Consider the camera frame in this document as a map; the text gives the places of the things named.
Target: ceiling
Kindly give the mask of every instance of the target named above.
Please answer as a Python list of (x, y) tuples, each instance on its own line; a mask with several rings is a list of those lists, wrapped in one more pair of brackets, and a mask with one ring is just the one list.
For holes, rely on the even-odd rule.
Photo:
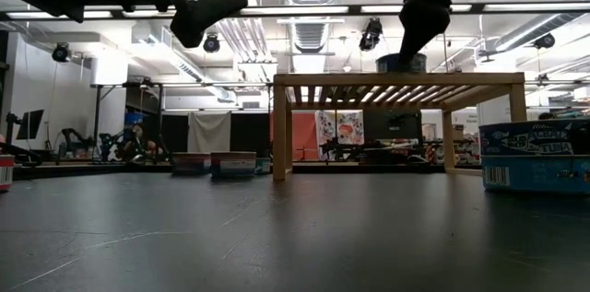
[[(272, 6), (283, 5), (284, 0), (257, 0), (259, 5)], [(454, 0), (454, 3), (473, 2), (556, 2), (564, 0)], [(402, 3), (402, 0), (338, 0), (345, 5), (369, 5)], [(26, 8), (18, 0), (0, 0), (0, 8), (16, 10)], [(478, 38), (490, 39), (501, 37), (519, 28), (537, 15), (485, 15), (485, 16), (452, 16), (452, 22), (445, 32), (446, 41), (438, 37), (431, 41), (422, 53), (428, 56), (428, 70), (444, 71), (444, 61), (465, 48), (470, 42)], [(368, 18), (345, 17), (343, 23), (333, 24), (330, 27), (329, 39), (324, 52), (325, 72), (343, 72), (344, 66), (349, 66), (350, 72), (374, 72), (375, 60), (385, 54), (395, 53), (401, 44), (403, 28), (397, 17), (381, 17), (383, 24), (382, 40), (376, 49), (371, 52), (361, 52), (358, 48), (360, 33)], [(289, 72), (293, 69), (293, 48), (290, 42), (289, 28), (277, 24), (277, 18), (263, 18), (265, 40), (273, 57), (277, 60), (278, 72)], [(97, 32), (114, 42), (120, 50), (130, 56), (129, 74), (136, 76), (152, 76), (166, 80), (173, 80), (179, 71), (173, 67), (165, 56), (154, 53), (130, 39), (130, 30), (133, 27), (149, 26), (158, 32), (161, 27), (170, 25), (168, 20), (139, 20), (139, 21), (87, 21), (84, 24), (74, 22), (37, 22), (31, 23), (33, 29), (45, 32)], [(496, 71), (528, 71), (528, 77), (534, 78), (535, 73), (559, 68), (559, 65), (586, 57), (585, 47), (590, 44), (589, 39), (582, 38), (590, 33), (590, 18), (582, 16), (575, 21), (555, 29), (551, 32), (556, 38), (556, 45), (549, 50), (539, 51), (532, 48), (517, 48), (509, 53), (501, 53), (492, 56), (493, 62), (480, 64), (472, 54), (461, 62), (464, 71), (472, 70), (496, 70)], [(237, 81), (241, 74), (234, 67), (234, 52), (220, 36), (220, 49), (217, 53), (205, 53), (203, 49), (196, 48), (185, 50), (179, 44), (174, 48), (190, 63), (198, 65), (207, 75), (211, 75), (217, 81)], [(590, 72), (585, 64), (568, 72), (560, 73), (551, 79), (575, 79)], [(183, 95), (207, 94), (203, 90), (179, 91)]]

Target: blue box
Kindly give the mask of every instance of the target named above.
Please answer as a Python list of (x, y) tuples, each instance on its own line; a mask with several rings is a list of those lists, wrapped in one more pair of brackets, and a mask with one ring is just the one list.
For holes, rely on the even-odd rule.
[(481, 156), (590, 155), (590, 120), (545, 120), (479, 127)]
[(487, 190), (590, 194), (590, 157), (483, 157)]

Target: light fixture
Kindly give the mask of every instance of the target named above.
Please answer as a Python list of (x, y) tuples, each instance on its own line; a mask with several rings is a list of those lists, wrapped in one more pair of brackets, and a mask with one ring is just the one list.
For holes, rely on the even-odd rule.
[[(11, 19), (65, 19), (66, 15), (54, 17), (46, 12), (8, 12), (6, 15)], [(112, 18), (110, 11), (85, 11), (85, 19)]]
[(585, 11), (590, 9), (590, 3), (518, 3), (518, 4), (486, 4), (484, 11), (490, 12), (519, 12), (519, 11)]
[(266, 87), (267, 83), (241, 83), (241, 82), (237, 82), (237, 83), (213, 83), (213, 84), (209, 84), (213, 87), (240, 87), (240, 88), (245, 88), (245, 87)]
[(403, 6), (361, 6), (361, 13), (380, 14), (380, 13), (399, 13)]
[(451, 10), (453, 12), (469, 12), (471, 11), (472, 5), (451, 5)]
[(553, 15), (552, 17), (549, 17), (547, 19), (545, 19), (544, 21), (536, 24), (533, 28), (530, 28), (522, 33), (520, 33), (519, 35), (515, 36), (514, 38), (512, 38), (511, 40), (505, 42), (504, 44), (501, 44), (500, 46), (496, 47), (496, 50), (498, 52), (503, 52), (504, 50), (508, 49), (508, 47), (510, 47), (511, 45), (513, 45), (515, 42), (521, 40), (524, 36), (532, 33), (533, 31), (545, 26), (545, 24), (548, 24), (549, 22), (553, 21), (553, 19), (557, 18), (559, 15)]
[(174, 17), (176, 10), (168, 12), (158, 12), (158, 10), (138, 10), (134, 12), (123, 12), (126, 18), (160, 18), (160, 17)]
[(308, 15), (308, 14), (346, 14), (348, 6), (280, 6), (280, 7), (246, 7), (240, 13), (243, 16), (259, 15)]
[(288, 18), (277, 19), (278, 25), (300, 25), (300, 24), (344, 24), (343, 18)]

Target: metal frame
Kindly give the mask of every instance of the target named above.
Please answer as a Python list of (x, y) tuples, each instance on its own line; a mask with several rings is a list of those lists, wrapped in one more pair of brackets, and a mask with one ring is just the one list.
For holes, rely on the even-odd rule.
[[(301, 87), (310, 93), (306, 101)], [(316, 101), (317, 88), (321, 91)], [(480, 170), (454, 167), (451, 113), (503, 95), (510, 96), (512, 121), (526, 121), (523, 73), (275, 75), (274, 180), (284, 181), (292, 170), (294, 110), (440, 109), (446, 172), (481, 175)]]
[[(240, 12), (230, 15), (228, 18), (284, 18), (284, 17), (371, 17), (371, 16), (397, 16), (402, 4), (385, 5), (337, 5), (337, 6), (252, 6), (246, 7)], [(289, 8), (299, 12), (290, 13)], [(451, 6), (455, 15), (511, 15), (511, 14), (559, 14), (559, 13), (588, 13), (590, 2), (588, 1), (553, 1), (553, 2), (508, 2), (508, 3), (463, 3)], [(122, 19), (172, 19), (174, 7), (170, 7), (169, 13), (153, 16), (135, 17), (133, 13), (126, 14), (121, 7), (87, 7), (87, 11), (106, 11), (109, 16), (102, 18), (88, 18), (91, 20), (122, 20)], [(139, 6), (137, 11), (157, 11), (154, 6)], [(54, 18), (47, 15), (46, 18), (12, 18), (11, 13), (39, 14), (39, 10), (27, 10), (25, 8), (0, 11), (0, 21), (72, 21), (68, 18)]]
[[(107, 97), (115, 88), (128, 88), (126, 84), (121, 85), (91, 85), (92, 88), (96, 89), (96, 104), (94, 110), (94, 151), (96, 152), (98, 149), (99, 143), (99, 118), (100, 118), (100, 102)], [(162, 112), (164, 111), (164, 86), (163, 84), (153, 84), (152, 87), (159, 88), (159, 97), (158, 97), (158, 141), (160, 144), (156, 144), (156, 153), (159, 152), (160, 145), (161, 148), (164, 150), (165, 153), (170, 154), (166, 145), (164, 144), (164, 138), (162, 136)], [(109, 90), (102, 95), (102, 89), (108, 88)]]

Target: black curtain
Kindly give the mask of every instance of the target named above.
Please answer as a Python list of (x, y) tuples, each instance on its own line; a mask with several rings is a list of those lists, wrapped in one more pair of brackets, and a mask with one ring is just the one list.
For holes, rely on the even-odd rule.
[[(158, 116), (144, 117), (147, 138), (158, 139)], [(162, 116), (162, 138), (166, 149), (171, 153), (185, 153), (188, 143), (188, 116)]]
[(270, 143), (268, 113), (233, 113), (231, 115), (231, 151), (252, 151), (263, 158)]
[(415, 111), (364, 110), (365, 141), (421, 139), (421, 113)]

